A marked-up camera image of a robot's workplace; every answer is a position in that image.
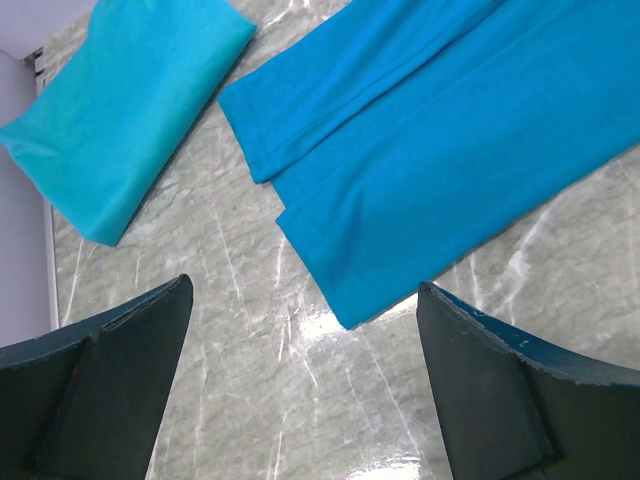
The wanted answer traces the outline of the blue polo t-shirt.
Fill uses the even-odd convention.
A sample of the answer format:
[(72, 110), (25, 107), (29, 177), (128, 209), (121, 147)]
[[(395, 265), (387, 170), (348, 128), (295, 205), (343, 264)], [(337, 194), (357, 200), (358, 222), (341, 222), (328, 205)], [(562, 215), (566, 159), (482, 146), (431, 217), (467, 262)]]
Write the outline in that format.
[(639, 141), (635, 1), (353, 1), (220, 106), (352, 329)]

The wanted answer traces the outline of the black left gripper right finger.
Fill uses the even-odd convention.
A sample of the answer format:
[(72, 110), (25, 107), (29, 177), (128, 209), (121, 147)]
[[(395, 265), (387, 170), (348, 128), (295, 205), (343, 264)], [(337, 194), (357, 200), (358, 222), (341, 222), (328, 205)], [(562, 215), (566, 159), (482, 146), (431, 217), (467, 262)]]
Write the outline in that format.
[(417, 325), (456, 479), (636, 479), (639, 373), (554, 345), (433, 283)]

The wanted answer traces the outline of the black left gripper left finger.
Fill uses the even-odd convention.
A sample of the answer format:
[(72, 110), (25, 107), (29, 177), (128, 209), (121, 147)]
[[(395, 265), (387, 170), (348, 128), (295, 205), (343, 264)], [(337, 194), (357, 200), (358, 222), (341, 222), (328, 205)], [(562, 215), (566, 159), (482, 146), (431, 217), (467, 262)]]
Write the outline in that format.
[(2, 478), (145, 478), (192, 308), (182, 274), (2, 348)]

